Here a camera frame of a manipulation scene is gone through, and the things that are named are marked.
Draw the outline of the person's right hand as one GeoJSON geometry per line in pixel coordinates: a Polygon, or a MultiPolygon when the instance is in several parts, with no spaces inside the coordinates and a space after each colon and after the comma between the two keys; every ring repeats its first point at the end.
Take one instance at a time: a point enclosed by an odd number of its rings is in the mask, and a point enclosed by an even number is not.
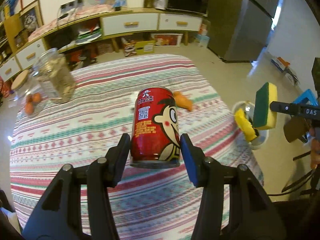
{"type": "Polygon", "coordinates": [[[313,137],[311,141],[311,150],[310,150],[310,158],[311,158],[310,167],[311,169],[314,170],[320,164],[320,155],[319,155],[320,145],[319,145],[319,141],[315,137],[315,129],[313,127],[310,128],[309,133],[313,137]]]}

